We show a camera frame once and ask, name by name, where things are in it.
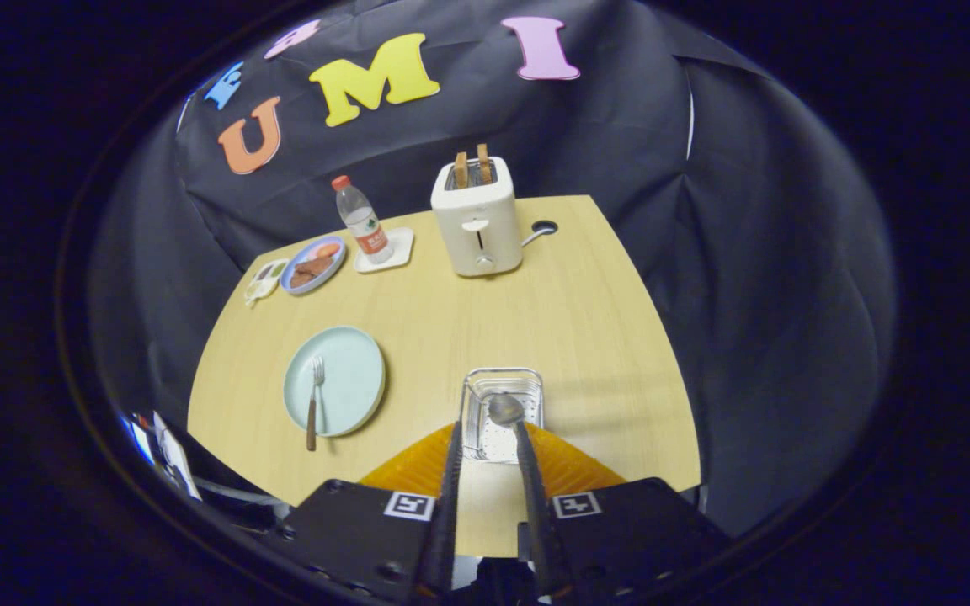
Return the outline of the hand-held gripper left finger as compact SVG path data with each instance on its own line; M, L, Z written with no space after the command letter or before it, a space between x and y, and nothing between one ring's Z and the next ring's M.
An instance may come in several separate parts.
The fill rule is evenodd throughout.
M270 549L319 605L443 605L450 596L461 480L461 422L426 438L429 490L385 490L332 478L270 532Z

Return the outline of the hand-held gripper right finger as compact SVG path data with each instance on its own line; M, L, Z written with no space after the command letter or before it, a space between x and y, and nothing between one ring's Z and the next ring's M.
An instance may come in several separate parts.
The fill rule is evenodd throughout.
M527 423L513 423L536 591L553 603L638 603L674 593L734 540L661 479L546 494Z

